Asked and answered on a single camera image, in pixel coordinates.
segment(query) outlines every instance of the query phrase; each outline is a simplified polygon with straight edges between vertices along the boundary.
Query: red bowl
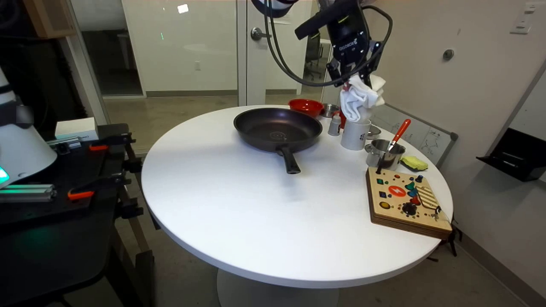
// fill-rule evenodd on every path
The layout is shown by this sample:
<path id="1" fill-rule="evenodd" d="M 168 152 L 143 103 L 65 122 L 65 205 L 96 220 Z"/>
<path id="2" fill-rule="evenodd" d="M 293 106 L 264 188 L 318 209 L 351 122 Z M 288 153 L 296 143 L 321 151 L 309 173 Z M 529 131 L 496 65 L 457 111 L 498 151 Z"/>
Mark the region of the red bowl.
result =
<path id="1" fill-rule="evenodd" d="M 292 99 L 288 105 L 290 109 L 305 113 L 311 117 L 317 117 L 324 108 L 322 103 L 311 99 Z"/>

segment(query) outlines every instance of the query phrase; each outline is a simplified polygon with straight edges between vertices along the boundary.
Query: door handle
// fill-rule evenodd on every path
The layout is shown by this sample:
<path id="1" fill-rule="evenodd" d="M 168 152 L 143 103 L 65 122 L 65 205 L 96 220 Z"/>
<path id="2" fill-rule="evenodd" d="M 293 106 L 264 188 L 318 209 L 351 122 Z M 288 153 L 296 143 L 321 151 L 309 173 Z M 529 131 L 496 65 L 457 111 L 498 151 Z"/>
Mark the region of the door handle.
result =
<path id="1" fill-rule="evenodd" d="M 268 37 L 268 35 L 262 32 L 262 29 L 260 28 L 254 27 L 252 28 L 252 30 L 250 30 L 250 38 L 252 38 L 253 40 L 261 40 L 265 37 Z"/>

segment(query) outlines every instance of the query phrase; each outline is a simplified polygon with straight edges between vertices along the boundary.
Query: white box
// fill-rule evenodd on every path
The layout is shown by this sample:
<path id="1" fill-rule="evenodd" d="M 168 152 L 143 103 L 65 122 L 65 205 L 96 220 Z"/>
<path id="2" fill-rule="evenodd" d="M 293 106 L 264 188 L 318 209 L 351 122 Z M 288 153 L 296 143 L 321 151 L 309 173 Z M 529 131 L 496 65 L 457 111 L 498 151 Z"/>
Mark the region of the white box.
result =
<path id="1" fill-rule="evenodd" d="M 55 128 L 55 138 L 80 137 L 82 141 L 98 140 L 97 124 L 94 117 L 81 120 L 60 121 Z"/>

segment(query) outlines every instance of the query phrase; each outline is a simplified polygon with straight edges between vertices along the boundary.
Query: round white table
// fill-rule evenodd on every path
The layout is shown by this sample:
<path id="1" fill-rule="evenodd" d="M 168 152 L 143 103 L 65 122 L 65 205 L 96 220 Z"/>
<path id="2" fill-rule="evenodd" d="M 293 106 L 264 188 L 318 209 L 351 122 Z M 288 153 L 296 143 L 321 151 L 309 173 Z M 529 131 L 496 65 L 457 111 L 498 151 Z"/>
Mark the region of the round white table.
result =
<path id="1" fill-rule="evenodd" d="M 433 252 L 438 239 L 371 223 L 367 153 L 347 150 L 341 136 L 328 135 L 329 119 L 321 117 L 319 142 L 295 154 L 297 175 L 286 173 L 281 156 L 244 143 L 233 119 L 264 107 L 272 106 L 183 122 L 144 162 L 152 214 L 180 246 L 219 268 L 223 307 L 335 306 L 338 288 L 390 278 Z M 453 200 L 442 174 L 412 145 L 399 143 L 429 164 L 420 174 L 451 219 Z M 397 171 L 412 173 L 403 166 Z"/>

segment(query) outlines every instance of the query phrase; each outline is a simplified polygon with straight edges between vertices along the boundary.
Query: yellow sponge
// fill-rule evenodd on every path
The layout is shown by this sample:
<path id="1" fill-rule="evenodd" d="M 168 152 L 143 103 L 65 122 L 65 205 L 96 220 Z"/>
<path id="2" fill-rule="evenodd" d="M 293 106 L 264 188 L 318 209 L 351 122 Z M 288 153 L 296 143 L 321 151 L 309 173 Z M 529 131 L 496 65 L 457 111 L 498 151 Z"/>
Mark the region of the yellow sponge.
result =
<path id="1" fill-rule="evenodd" d="M 429 165 L 426 164 L 426 162 L 423 162 L 414 156 L 404 156 L 402 159 L 400 159 L 400 163 L 414 172 L 429 168 Z"/>

